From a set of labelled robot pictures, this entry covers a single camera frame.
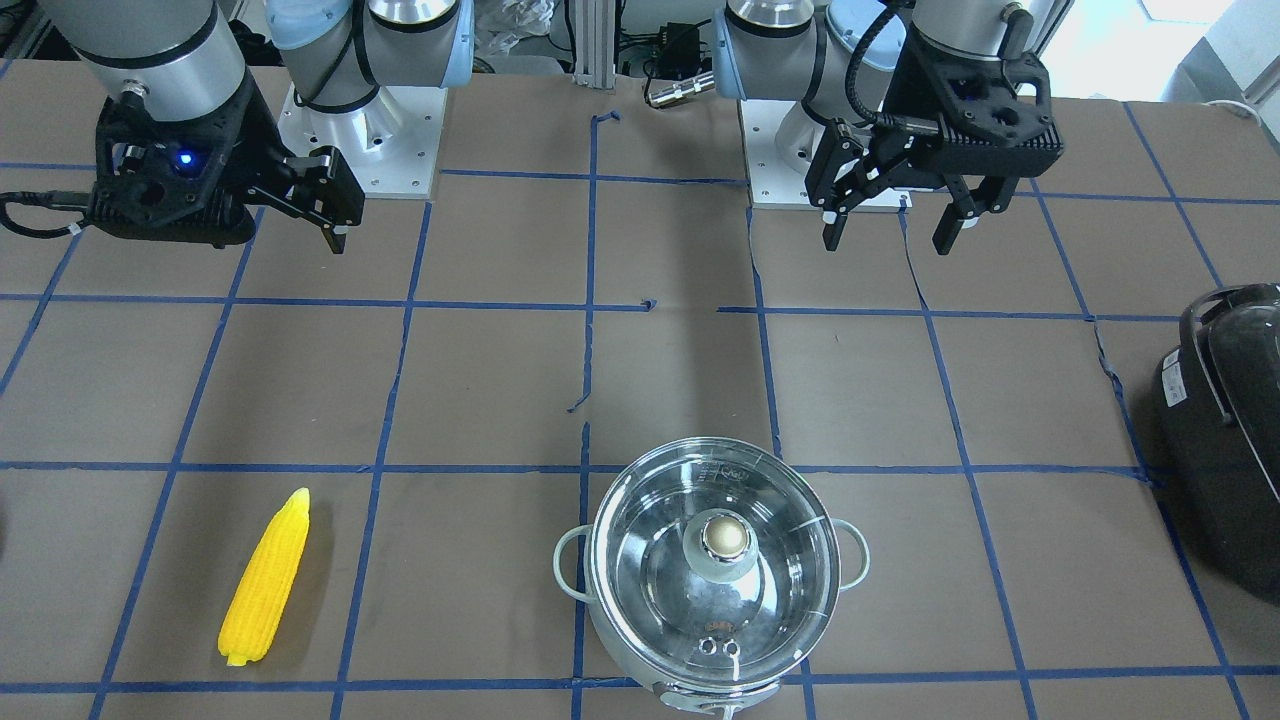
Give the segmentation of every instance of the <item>stainless steel pot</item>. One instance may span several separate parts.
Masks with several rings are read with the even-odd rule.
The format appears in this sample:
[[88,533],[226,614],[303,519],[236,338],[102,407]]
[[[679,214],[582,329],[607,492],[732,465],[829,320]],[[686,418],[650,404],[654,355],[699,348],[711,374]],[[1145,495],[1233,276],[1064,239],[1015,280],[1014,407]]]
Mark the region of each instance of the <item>stainless steel pot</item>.
[[[861,550],[845,584],[836,529]],[[579,536],[586,592],[561,573]],[[672,707],[728,719],[777,692],[809,655],[837,594],[867,578],[870,552],[781,460],[735,439],[690,438],[623,470],[595,524],[556,544],[552,568],[627,675]]]

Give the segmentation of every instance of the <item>toy corn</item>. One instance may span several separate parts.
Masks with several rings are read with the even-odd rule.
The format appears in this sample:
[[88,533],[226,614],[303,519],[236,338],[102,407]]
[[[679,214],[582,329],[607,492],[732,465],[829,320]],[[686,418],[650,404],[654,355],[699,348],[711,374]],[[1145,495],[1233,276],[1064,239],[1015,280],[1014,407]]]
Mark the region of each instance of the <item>toy corn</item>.
[[310,510],[311,492],[301,488],[266,525],[218,633],[218,652],[227,665],[256,662],[270,650],[307,542]]

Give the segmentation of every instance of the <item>table surface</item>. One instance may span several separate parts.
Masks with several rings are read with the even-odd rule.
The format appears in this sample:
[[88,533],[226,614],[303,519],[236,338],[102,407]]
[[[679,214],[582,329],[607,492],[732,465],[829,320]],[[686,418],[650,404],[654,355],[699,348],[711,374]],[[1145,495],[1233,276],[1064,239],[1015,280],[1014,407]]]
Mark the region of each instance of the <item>table surface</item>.
[[[0,67],[0,188],[87,188],[100,96]],[[549,557],[689,436],[778,454],[874,551],[744,717],[1280,717],[1280,609],[1152,492],[1175,315],[1280,279],[1251,122],[1064,100],[1068,155],[938,258],[940,196],[835,254],[814,213],[753,213],[728,101],[477,76],[449,102],[434,201],[370,201],[343,256],[274,211],[223,251],[0,234],[0,717],[681,716]],[[275,646],[225,667],[301,486]]]

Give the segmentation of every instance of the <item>lid knob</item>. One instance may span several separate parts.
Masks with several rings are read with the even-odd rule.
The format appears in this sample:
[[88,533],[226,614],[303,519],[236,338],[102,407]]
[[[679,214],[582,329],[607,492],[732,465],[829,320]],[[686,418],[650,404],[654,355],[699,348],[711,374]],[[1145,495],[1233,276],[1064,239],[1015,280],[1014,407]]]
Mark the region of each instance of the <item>lid knob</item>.
[[719,515],[703,527],[703,544],[717,560],[737,560],[749,544],[746,527],[732,515]]

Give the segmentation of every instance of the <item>blue tape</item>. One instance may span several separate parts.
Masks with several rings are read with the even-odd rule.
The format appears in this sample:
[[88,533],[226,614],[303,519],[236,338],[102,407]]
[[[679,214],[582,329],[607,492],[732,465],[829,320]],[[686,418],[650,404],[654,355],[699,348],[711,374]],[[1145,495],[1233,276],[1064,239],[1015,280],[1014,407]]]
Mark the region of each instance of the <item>blue tape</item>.
[[445,168],[442,176],[465,176],[479,178],[532,178],[532,179],[591,179],[586,173],[531,173],[524,170],[466,170]]
[[731,187],[746,187],[745,179],[735,178],[650,178],[641,176],[596,176],[602,182],[634,182],[640,184],[727,184]]
[[1174,518],[1169,512],[1169,506],[1165,501],[1157,501],[1157,507],[1160,507],[1160,518],[1165,521],[1165,530],[1169,533],[1169,542],[1174,546],[1174,553],[1178,555],[1178,565],[1183,569],[1183,577],[1187,579],[1187,588],[1192,593],[1192,598],[1196,601],[1196,609],[1199,610],[1201,620],[1204,623],[1204,632],[1208,633],[1210,643],[1213,646],[1213,655],[1217,657],[1221,673],[1226,676],[1226,684],[1231,688],[1231,697],[1235,700],[1235,708],[1240,712],[1240,720],[1249,720],[1249,708],[1244,705],[1244,696],[1240,694],[1240,684],[1235,682],[1235,673],[1231,669],[1231,664],[1226,657],[1226,650],[1222,647],[1222,639],[1217,634],[1217,626],[1213,624],[1213,616],[1208,611],[1208,603],[1204,602],[1204,594],[1199,589],[1199,583],[1196,580],[1196,574],[1192,571],[1192,564],[1187,559],[1187,551],[1183,548],[1183,541],[1178,537],[1178,528],[1174,525]]
[[4,370],[4,375],[0,375],[0,397],[4,397],[6,389],[9,389],[9,383],[13,382],[14,373],[18,372],[18,364],[22,363],[22,356],[27,354],[27,348],[31,347],[31,340],[36,337],[36,331],[40,328],[40,320],[45,316],[45,310],[49,307],[49,299],[54,296],[54,290],[58,288],[58,282],[63,279],[63,273],[67,272],[67,265],[72,261],[72,255],[76,254],[76,249],[79,246],[79,238],[82,234],[76,234],[72,237],[70,242],[67,245],[67,251],[63,252],[63,259],[58,261],[58,266],[54,268],[54,274],[49,278],[49,284],[45,286],[45,292],[40,296],[40,302],[36,304],[36,311],[31,314],[31,320],[27,322],[27,331],[22,333],[22,340],[18,341],[18,347],[13,351],[13,357],[9,359],[9,365]]
[[[1277,676],[1280,665],[1233,665],[1235,676]],[[1169,665],[1137,667],[1050,667],[1028,670],[1032,680],[1085,680],[1114,678],[1219,678],[1220,665]],[[785,685],[886,685],[925,683],[991,683],[1018,679],[1016,670],[957,670],[933,673],[815,673],[791,674]],[[90,694],[100,683],[0,683],[0,694]],[[334,692],[451,692],[451,691],[566,691],[639,688],[630,678],[439,678],[381,680],[180,680],[113,682],[108,694],[151,693],[303,693]]]
[[170,468],[168,462],[79,462],[51,460],[0,460],[0,470],[96,470],[113,473],[155,473]]
[[151,553],[155,551],[156,537],[160,534],[160,524],[164,520],[164,512],[169,506],[169,496],[173,493],[174,479],[178,477],[178,464],[182,462],[182,454],[187,448],[187,441],[191,438],[191,429],[196,423],[196,411],[200,409],[200,401],[205,395],[205,388],[209,386],[209,375],[214,370],[214,360],[218,357],[218,350],[223,345],[223,337],[227,332],[227,322],[230,319],[232,307],[234,305],[230,302],[239,292],[241,281],[244,278],[244,268],[248,266],[250,255],[253,251],[253,242],[257,238],[257,229],[262,227],[262,213],[260,208],[257,214],[253,217],[253,238],[250,238],[248,243],[244,246],[244,251],[241,254],[239,264],[236,266],[236,275],[232,278],[230,288],[227,291],[227,301],[223,304],[223,313],[218,320],[218,328],[214,331],[214,338],[209,343],[209,352],[205,354],[205,364],[200,370],[200,378],[196,380],[196,389],[191,395],[191,404],[187,406],[187,416],[182,421],[182,430],[178,433],[178,442],[173,450],[173,457],[170,459],[169,471],[165,474],[164,484],[160,488],[160,496],[156,498],[156,509],[151,516],[151,525],[147,528],[146,541],[142,543],[142,553],[138,557],[137,569],[133,571],[133,583],[129,585],[129,594],[124,600],[124,609],[120,612],[120,623],[115,628],[115,638],[111,641],[111,650],[108,652],[106,664],[102,666],[102,679],[101,687],[93,694],[93,705],[90,708],[88,720],[99,720],[102,715],[102,703],[106,701],[106,685],[111,682],[115,675],[115,665],[120,660],[120,651],[124,648],[124,638],[129,632],[129,624],[133,621],[133,611],[138,603],[138,596],[142,592],[142,582],[147,575],[147,566],[151,562]]
[[1181,215],[1183,223],[1187,225],[1187,232],[1192,236],[1192,242],[1196,243],[1196,250],[1199,251],[1201,259],[1208,269],[1208,274],[1212,275],[1217,287],[1222,287],[1222,278],[1219,277],[1217,268],[1215,268],[1213,261],[1210,260],[1208,251],[1204,250],[1204,243],[1201,242],[1199,233],[1197,233],[1196,227],[1192,225],[1192,219],[1187,215],[1187,208],[1183,208],[1181,199],[1178,197],[1174,184],[1169,182],[1169,176],[1165,173],[1164,165],[1161,165],[1160,159],[1156,158],[1156,151],[1151,147],[1151,142],[1147,140],[1147,133],[1142,129],[1142,123],[1139,123],[1138,117],[1133,114],[1133,106],[1130,106],[1129,102],[1121,102],[1121,105],[1124,105],[1125,114],[1129,115],[1129,123],[1133,124],[1134,132],[1138,133],[1138,140],[1142,142],[1143,150],[1146,150],[1147,156],[1151,158],[1151,164],[1156,167],[1156,173],[1160,174],[1160,182],[1165,183],[1165,190],[1169,191],[1169,197],[1174,200],[1174,204],[1178,208],[1178,214]]
[[1071,268],[1071,260],[1066,256],[1066,246],[1062,245],[1062,236],[1057,232],[1057,223],[1053,222],[1053,214],[1048,211],[1048,202],[1039,191],[1039,183],[1036,182],[1036,178],[1032,178],[1030,183],[1036,193],[1036,201],[1039,202],[1041,214],[1044,217],[1044,224],[1048,225],[1048,234],[1053,238],[1053,246],[1057,247],[1057,256],[1062,260],[1062,269],[1066,270],[1066,279],[1071,282],[1071,292],[1075,293],[1075,301],[1080,305],[1080,313],[1091,315],[1089,304],[1084,301],[1084,292],[1080,290],[1080,282],[1075,277],[1075,269]]
[[764,400],[769,409],[769,437],[773,438],[773,455],[782,459],[782,428],[778,424],[777,386],[773,383],[773,356],[769,352],[769,324],[764,316],[764,283],[760,281],[760,269],[755,263],[755,246],[751,238],[753,219],[754,215],[751,206],[748,205],[746,247],[751,258],[751,284],[755,292],[755,307],[750,307],[749,310],[755,314],[756,324],[760,332],[760,360],[764,365]]
[[[582,445],[579,454],[579,474],[577,474],[577,524],[585,525],[586,519],[590,515],[590,495],[591,495],[591,424],[582,423]],[[577,564],[575,568],[573,587],[579,588],[581,592],[588,592],[586,588],[586,538],[577,538]],[[573,679],[581,679],[584,673],[582,664],[585,659],[585,646],[586,646],[586,606],[581,602],[573,602]],[[570,700],[570,717],[571,720],[582,720],[582,688],[573,685],[573,694]]]
[[0,163],[5,170],[77,170],[93,172],[97,165],[72,165],[67,163]]
[[[721,10],[721,19],[723,19],[723,10]],[[755,293],[755,320],[756,327],[760,333],[760,363],[764,372],[764,400],[769,409],[769,437],[773,441],[773,455],[782,460],[782,429],[778,424],[778,397],[777,386],[773,383],[773,355],[769,351],[769,323],[765,318],[764,311],[764,283],[760,279],[760,269],[755,263],[755,245],[751,237],[751,222],[754,214],[751,206],[746,206],[746,249],[751,256],[751,284]],[[818,706],[813,697],[813,684],[809,678],[813,676],[813,669],[809,665],[809,659],[805,657],[800,661],[800,676],[805,680],[804,684],[804,711],[805,720],[818,720]]]
[[969,482],[969,495],[973,498],[974,514],[978,518],[978,529],[982,532],[982,544],[987,551],[987,562],[991,566],[991,577],[996,584],[996,597],[1000,601],[1000,612],[1005,619],[1005,630],[1009,634],[1009,647],[1012,651],[1014,666],[1018,670],[1018,680],[1023,689],[1023,701],[1027,705],[1029,720],[1037,720],[1036,700],[1032,697],[1030,680],[1027,676],[1027,662],[1023,660],[1021,642],[1018,639],[1018,628],[1014,625],[1014,611],[1009,605],[1009,594],[1005,592],[1005,579],[1000,571],[1000,559],[996,556],[996,541],[991,536],[991,524],[987,521],[987,510],[982,503],[982,493],[978,489],[978,479],[973,471],[973,461],[969,459],[969,448],[965,446],[964,429],[960,427],[960,411],[956,409],[955,393],[951,391],[951,375],[947,372],[946,360],[942,356],[942,343],[938,341],[938,331],[933,323],[933,313],[924,299],[915,268],[910,263],[910,234],[906,224],[906,206],[897,213],[897,223],[902,231],[902,246],[908,252],[908,266],[911,270],[911,279],[915,283],[915,292],[920,299],[920,310],[924,314],[924,325],[929,333],[929,343],[933,346],[933,360],[938,366],[938,379],[942,383],[942,395],[947,401],[947,414],[951,416],[951,429],[956,436],[956,451],[960,454],[960,464],[965,470],[965,479]]
[[[404,315],[401,329],[399,355],[396,360],[396,377],[387,392],[387,407],[383,411],[383,429],[378,437],[378,452],[374,457],[374,477],[369,483],[369,507],[365,515],[365,532],[360,541],[360,557],[356,562],[356,582],[351,591],[351,605],[347,610],[347,628],[342,639],[342,655],[338,660],[338,683],[346,683],[351,671],[351,656],[356,646],[356,629],[360,623],[360,606],[365,597],[365,577],[369,574],[369,553],[374,543],[374,527],[378,523],[378,501],[381,496],[383,475],[387,471],[387,447],[390,445],[392,425],[396,419],[396,401],[399,397],[399,383],[404,373],[404,356],[408,352],[410,332],[413,325],[413,296],[422,278],[422,258],[426,255],[426,236],[431,227],[431,204],[422,208],[422,223],[417,234],[417,251],[413,256],[413,269],[410,273],[408,291],[404,295]],[[342,717],[343,685],[333,693],[329,716]]]
[[[38,300],[35,293],[0,295],[3,300]],[[161,305],[223,305],[225,297],[211,296],[173,296],[173,295],[82,295],[65,293],[52,295],[50,302],[129,302],[129,304],[161,304]],[[276,306],[320,306],[320,307],[404,307],[403,300],[360,300],[360,299],[332,299],[332,297],[237,297],[232,305],[276,305]],[[645,299],[639,305],[594,305],[573,302],[480,302],[466,300],[411,300],[407,302],[413,307],[430,307],[442,310],[543,310],[562,313],[581,313],[594,310],[596,313],[648,313],[653,310],[658,301]]]

